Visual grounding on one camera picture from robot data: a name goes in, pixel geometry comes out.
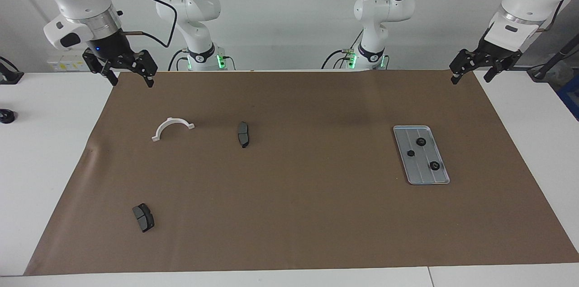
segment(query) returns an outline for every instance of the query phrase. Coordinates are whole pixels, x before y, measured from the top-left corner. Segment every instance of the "white table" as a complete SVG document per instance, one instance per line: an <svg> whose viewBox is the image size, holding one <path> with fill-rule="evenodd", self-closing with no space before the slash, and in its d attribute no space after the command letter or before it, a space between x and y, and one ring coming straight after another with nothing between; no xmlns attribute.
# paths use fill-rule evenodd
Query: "white table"
<svg viewBox="0 0 579 287"><path fill-rule="evenodd" d="M490 84L483 74L476 73L579 249L579 122L548 85L531 82L525 73L502 73ZM0 125L0 286L579 286L579 263L18 277L109 94L108 83L90 73L27 74L18 85L0 86L0 108L19 112L17 122Z"/></svg>

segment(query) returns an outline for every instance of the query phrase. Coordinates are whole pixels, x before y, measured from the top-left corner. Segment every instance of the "metal tray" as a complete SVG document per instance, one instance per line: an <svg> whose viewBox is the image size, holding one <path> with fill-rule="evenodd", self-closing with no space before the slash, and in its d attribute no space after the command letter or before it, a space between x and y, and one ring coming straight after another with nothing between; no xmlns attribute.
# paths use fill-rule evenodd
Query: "metal tray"
<svg viewBox="0 0 579 287"><path fill-rule="evenodd" d="M395 126L394 136L410 184L429 185L451 182L429 127Z"/></svg>

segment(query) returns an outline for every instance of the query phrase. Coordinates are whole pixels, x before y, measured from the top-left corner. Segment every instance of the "brown paper sheet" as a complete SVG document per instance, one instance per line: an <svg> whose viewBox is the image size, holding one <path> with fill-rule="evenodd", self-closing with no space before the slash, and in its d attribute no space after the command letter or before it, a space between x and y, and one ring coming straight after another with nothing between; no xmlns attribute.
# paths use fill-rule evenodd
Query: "brown paper sheet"
<svg viewBox="0 0 579 287"><path fill-rule="evenodd" d="M123 73L25 274L579 262L478 81L449 78ZM196 128L151 141L169 117ZM408 184L408 124L431 127L451 184Z"/></svg>

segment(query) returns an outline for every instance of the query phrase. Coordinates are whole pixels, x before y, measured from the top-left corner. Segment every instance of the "black cable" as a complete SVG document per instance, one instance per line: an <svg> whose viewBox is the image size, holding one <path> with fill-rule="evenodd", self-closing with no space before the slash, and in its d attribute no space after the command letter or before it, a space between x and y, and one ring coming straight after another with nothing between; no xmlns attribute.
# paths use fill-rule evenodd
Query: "black cable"
<svg viewBox="0 0 579 287"><path fill-rule="evenodd" d="M230 59L231 63L233 63L233 70L237 71L237 67L235 67L235 60L231 56L224 56L223 59Z"/></svg>
<svg viewBox="0 0 579 287"><path fill-rule="evenodd" d="M575 52L571 52L575 46L577 46L577 40L579 40L579 34L575 35L570 42L568 42L557 54L555 54L550 60L546 63L543 63L541 66L542 68L538 71L534 72L532 75L535 79L542 80L545 78L547 73L560 61L569 59L570 57L574 56L575 53L579 52L579 49L575 50Z"/></svg>
<svg viewBox="0 0 579 287"><path fill-rule="evenodd" d="M335 69L335 68L336 68L338 62L342 61L342 64L344 64L344 61L347 61L347 60L349 60L349 58L341 58L341 59L338 59L338 60L336 61L336 63L333 64L333 68L332 68L332 69Z"/></svg>
<svg viewBox="0 0 579 287"><path fill-rule="evenodd" d="M352 43L352 45L350 46L350 50L354 48L354 46L356 45L356 42L360 39L360 36L362 36L362 33L364 33L364 29L360 30L360 34L358 34L358 36L356 37L356 39L354 40L354 42ZM344 66L344 61L342 61L340 63L340 69Z"/></svg>
<svg viewBox="0 0 579 287"><path fill-rule="evenodd" d="M572 57L572 56L574 56L575 54L577 54L577 52L579 52L579 48L577 49L577 51L575 51L575 52L573 52L573 53L571 53L571 54L567 54L565 57L563 57L563 58L561 59L561 61L563 61L563 60L565 60L565 59L569 59L570 57ZM535 69L536 67L540 67L540 66L544 66L544 65L546 65L546 63L541 63L540 65L534 65L534 66L532 66L532 67L526 68L525 71L533 70L533 69Z"/></svg>
<svg viewBox="0 0 579 287"><path fill-rule="evenodd" d="M173 65L173 61L175 61L175 58L179 55L179 53L185 53L185 52L183 52L183 49L180 49L179 51L175 52L175 54L173 54L173 57L171 58L171 61L169 62L169 67L167 68L167 71L171 71L171 66Z"/></svg>
<svg viewBox="0 0 579 287"><path fill-rule="evenodd" d="M171 8L172 11L175 13L175 19L173 20L173 26L171 27L171 34L169 35L169 40L168 40L167 44L165 44L165 43L161 42L161 40L159 40L158 38L156 38L155 36L153 36L149 33L141 32L140 35L146 36L148 38L153 38L153 40L157 41L163 47L169 47L169 45L171 45L171 41L173 40L173 34L175 33L175 26L177 24L177 10L172 5L170 5L166 2L163 2L161 0L153 0L153 1L156 1L157 3L160 3L161 5L166 5L167 7Z"/></svg>
<svg viewBox="0 0 579 287"><path fill-rule="evenodd" d="M13 67L14 70L18 71L18 68L14 65L14 63L10 62L8 59L0 56L0 60L6 62L6 64L8 64L10 67Z"/></svg>
<svg viewBox="0 0 579 287"><path fill-rule="evenodd" d="M551 23L545 27L542 32L548 32L549 30L551 30L551 28L553 27L555 20L557 19L557 15L559 14L559 10L561 9L561 6L563 5L563 1L565 0L561 0L559 2L559 5L557 5L557 9L555 9L555 13L553 14L553 18L551 19Z"/></svg>
<svg viewBox="0 0 579 287"><path fill-rule="evenodd" d="M324 64L322 64L321 69L324 69L326 63L330 60L330 58L332 58L332 56L335 56L335 55L338 54L338 53L343 53L343 52L342 52L341 50L336 50L336 51L332 52L332 53L326 58L326 60L324 61Z"/></svg>
<svg viewBox="0 0 579 287"><path fill-rule="evenodd" d="M187 60L187 62L189 62L188 58L179 58L179 60L177 60L177 65L176 65L177 71L179 71L179 61L181 61L181 60Z"/></svg>

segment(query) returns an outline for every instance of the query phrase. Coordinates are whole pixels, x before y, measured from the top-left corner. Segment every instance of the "white robotic arm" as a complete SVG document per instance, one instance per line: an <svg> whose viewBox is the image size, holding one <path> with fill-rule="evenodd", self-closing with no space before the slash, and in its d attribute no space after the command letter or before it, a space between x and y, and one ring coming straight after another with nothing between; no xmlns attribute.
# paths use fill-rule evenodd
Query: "white robotic arm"
<svg viewBox="0 0 579 287"><path fill-rule="evenodd" d="M188 47L188 59L195 71L226 70L224 50L211 40L209 30L201 21L217 19L221 13L219 0L161 0L177 10L176 27L183 34ZM157 4L159 17L173 21L173 13Z"/></svg>
<svg viewBox="0 0 579 287"><path fill-rule="evenodd" d="M157 65L147 50L132 51L110 0L54 1L60 15L44 28L52 45L66 50L86 42L89 48L83 57L93 73L100 73L116 85L118 80L110 69L129 69L142 75L149 87L153 86Z"/></svg>
<svg viewBox="0 0 579 287"><path fill-rule="evenodd" d="M503 0L492 17L478 48L473 52L463 49L452 61L452 82L478 67L490 66L484 77L489 82L495 75L509 70L519 60L519 50L527 39L557 9L562 0Z"/></svg>
<svg viewBox="0 0 579 287"><path fill-rule="evenodd" d="M364 26L362 41L352 62L355 68L378 67L383 59L388 29L383 23L410 19L414 0L358 0L354 5L356 19Z"/></svg>

